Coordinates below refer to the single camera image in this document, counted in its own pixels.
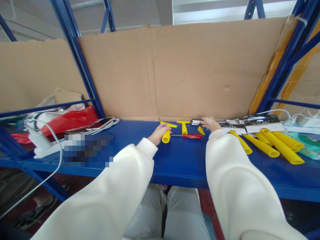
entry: white pants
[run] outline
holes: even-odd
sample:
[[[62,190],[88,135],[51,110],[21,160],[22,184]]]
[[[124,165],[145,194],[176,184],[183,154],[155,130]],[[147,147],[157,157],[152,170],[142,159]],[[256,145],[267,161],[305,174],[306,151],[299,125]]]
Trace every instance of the white pants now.
[[[166,203],[165,240],[210,240],[196,189],[173,186],[166,197],[158,184],[149,184],[124,237],[162,239],[162,214]]]

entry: screwdriver handle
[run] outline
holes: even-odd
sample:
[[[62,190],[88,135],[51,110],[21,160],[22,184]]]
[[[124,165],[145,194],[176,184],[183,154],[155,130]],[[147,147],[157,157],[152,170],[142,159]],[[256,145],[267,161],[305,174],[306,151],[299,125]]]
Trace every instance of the screwdriver handle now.
[[[184,134],[183,138],[202,139],[202,134]]]

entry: blue metal shelf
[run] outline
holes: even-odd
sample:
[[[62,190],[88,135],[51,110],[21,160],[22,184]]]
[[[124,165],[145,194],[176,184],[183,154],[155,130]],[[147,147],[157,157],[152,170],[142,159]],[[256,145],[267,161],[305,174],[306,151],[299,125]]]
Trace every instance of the blue metal shelf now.
[[[17,41],[16,37],[11,32],[10,28],[8,27],[6,21],[3,19],[1,14],[0,14],[0,25],[1,25],[2,29],[4,30],[4,32],[6,33],[6,35],[8,36],[8,38],[11,40],[11,42]]]
[[[159,122],[120,121],[112,128],[100,134],[114,136],[113,155],[129,144],[138,144],[143,137],[148,137]],[[189,133],[198,133],[197,126],[188,127]],[[173,134],[180,134],[181,127],[172,129]],[[160,143],[154,156],[152,183],[208,189],[205,170],[205,149],[209,131],[202,140],[174,138],[170,144]],[[244,139],[253,153],[248,155],[255,165],[272,183],[280,198],[320,202],[320,161],[300,155],[305,164],[292,165],[282,158],[271,158],[258,150],[251,142]],[[42,159],[26,159],[21,164],[32,170],[53,172],[59,162],[59,153]],[[60,173],[97,177],[103,168],[64,167]]]
[[[320,1],[300,1],[298,0],[294,9],[294,14],[303,11],[301,18],[307,21],[307,25],[299,21],[291,40],[283,54],[283,57],[270,81],[270,84],[263,96],[257,112],[264,112],[271,109],[274,102],[282,102],[297,106],[306,106],[319,109],[319,105],[300,102],[291,102],[277,99],[282,87],[284,86],[293,65],[309,52],[317,43],[320,42],[320,35],[317,33],[307,44],[310,34],[320,17]]]
[[[244,20],[252,19],[255,8],[257,7],[258,18],[266,18],[262,0],[248,0],[247,10]]]
[[[70,3],[68,0],[50,0],[50,2],[56,13],[57,19],[59,20],[62,31],[64,32],[65,38],[69,44],[70,50],[73,54],[74,60],[77,64],[77,67],[79,69],[80,75],[82,77],[83,83],[86,87],[86,90],[88,92],[90,99],[70,102],[70,103],[56,104],[56,105],[51,105],[46,107],[38,107],[38,108],[24,109],[24,110],[19,110],[14,112],[1,113],[0,118],[30,113],[34,111],[42,111],[46,109],[68,106],[68,105],[73,105],[78,103],[86,103],[86,102],[92,102],[92,105],[98,117],[104,118],[106,117],[105,113],[103,111],[99,96],[94,87],[92,78],[89,73],[89,69],[87,67],[86,61],[84,59],[80,45],[78,43],[77,38],[80,37],[81,34],[77,26],[77,23],[75,21],[75,17],[73,15]],[[106,12],[108,12],[107,19],[109,21],[110,31],[116,31],[114,20],[113,20],[112,9],[111,9],[109,0],[105,0],[105,8],[106,8]],[[16,41],[15,36],[13,35],[13,33],[11,32],[11,30],[9,29],[9,27],[7,26],[5,20],[1,15],[0,15],[0,25],[2,29],[5,31],[5,33],[7,34],[7,36],[10,38],[10,40]],[[43,171],[43,168],[44,168],[43,165],[40,166],[39,168],[37,167],[29,168],[28,164],[26,165],[21,164],[22,160],[30,159],[32,157],[31,154],[29,154],[24,148],[22,148],[22,146],[18,144],[17,141],[14,140],[10,136],[10,134],[8,134],[2,127],[0,127],[0,150],[6,156],[8,156],[8,158],[3,158],[3,157],[0,158],[1,166],[19,168],[22,171],[24,171],[27,175],[35,178],[39,182],[42,182],[45,178],[47,178],[48,173],[46,172],[48,171]],[[49,163],[48,165],[53,166],[53,169],[50,169],[51,172],[53,172],[57,167],[54,162]],[[50,178],[48,181],[46,181],[43,184],[43,186],[45,186],[60,201],[64,201],[69,197],[66,191],[53,178]]]
[[[112,14],[112,9],[111,9],[111,4],[109,0],[104,0],[104,8],[105,8],[105,13],[104,13],[104,18],[101,26],[101,33],[106,32],[107,28],[107,23],[109,22],[109,29],[110,32],[115,32],[116,31],[116,25],[114,24],[113,20],[113,14]]]

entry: hand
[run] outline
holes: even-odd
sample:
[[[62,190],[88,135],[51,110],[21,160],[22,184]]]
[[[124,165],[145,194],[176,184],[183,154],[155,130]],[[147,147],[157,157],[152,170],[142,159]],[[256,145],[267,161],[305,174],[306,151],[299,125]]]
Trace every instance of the hand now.
[[[222,129],[222,127],[219,125],[219,123],[214,120],[213,117],[204,117],[202,118],[204,122],[201,122],[203,127],[209,128],[211,132],[214,132],[215,130]]]
[[[154,145],[158,146],[165,132],[167,130],[171,130],[171,127],[168,127],[166,125],[166,123],[160,124],[156,128],[156,130],[154,130],[153,134],[150,137],[148,137],[149,141],[152,142]]]

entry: ceiling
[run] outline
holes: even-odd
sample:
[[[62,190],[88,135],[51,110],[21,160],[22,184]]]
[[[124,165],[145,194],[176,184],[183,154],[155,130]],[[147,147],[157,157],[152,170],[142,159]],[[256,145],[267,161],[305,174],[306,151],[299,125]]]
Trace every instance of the ceiling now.
[[[102,0],[69,0],[82,35],[100,32],[104,5]],[[117,31],[151,26],[242,20],[248,0],[111,0]],[[49,0],[0,0],[0,13],[18,40],[63,38]],[[263,0],[266,17],[291,14],[296,0]],[[3,32],[0,41],[8,41]]]

